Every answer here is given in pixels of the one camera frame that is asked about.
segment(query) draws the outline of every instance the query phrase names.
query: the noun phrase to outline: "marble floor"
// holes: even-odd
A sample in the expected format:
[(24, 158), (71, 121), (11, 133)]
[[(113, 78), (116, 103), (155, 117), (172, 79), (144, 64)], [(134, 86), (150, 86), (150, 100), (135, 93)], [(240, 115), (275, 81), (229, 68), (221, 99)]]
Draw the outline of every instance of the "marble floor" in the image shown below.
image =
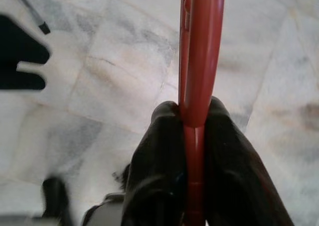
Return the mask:
[[(0, 91), (0, 214), (41, 212), (41, 182), (68, 183), (77, 225), (177, 99), (180, 0), (0, 0), (51, 51), (41, 92)], [(261, 155), (297, 226), (319, 226), (319, 0), (226, 0), (214, 95)]]

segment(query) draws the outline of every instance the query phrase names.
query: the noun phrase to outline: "red handle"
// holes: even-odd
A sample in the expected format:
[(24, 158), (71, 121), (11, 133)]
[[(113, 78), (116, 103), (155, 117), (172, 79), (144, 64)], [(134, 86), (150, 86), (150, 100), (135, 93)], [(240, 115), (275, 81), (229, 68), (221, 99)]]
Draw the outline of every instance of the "red handle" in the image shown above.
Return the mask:
[(219, 55), (224, 0), (181, 0), (179, 107), (188, 170), (185, 224), (203, 226), (204, 124)]

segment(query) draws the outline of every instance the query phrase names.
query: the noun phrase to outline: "red curved bar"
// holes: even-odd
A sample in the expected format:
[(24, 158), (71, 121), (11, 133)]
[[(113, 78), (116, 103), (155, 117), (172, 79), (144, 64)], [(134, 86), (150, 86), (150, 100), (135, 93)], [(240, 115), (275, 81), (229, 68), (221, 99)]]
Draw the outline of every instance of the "red curved bar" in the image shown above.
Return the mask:
[(224, 0), (181, 0), (179, 107), (188, 170), (187, 226), (203, 226), (204, 124), (215, 81)]

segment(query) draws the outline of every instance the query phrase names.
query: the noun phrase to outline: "red plastic handle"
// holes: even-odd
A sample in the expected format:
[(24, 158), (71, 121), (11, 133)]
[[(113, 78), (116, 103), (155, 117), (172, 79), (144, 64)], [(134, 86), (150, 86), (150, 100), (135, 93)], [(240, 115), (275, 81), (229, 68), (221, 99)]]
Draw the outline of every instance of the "red plastic handle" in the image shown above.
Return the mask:
[(185, 224), (203, 226), (204, 124), (215, 81), (224, 0), (181, 0), (179, 107), (188, 170)]

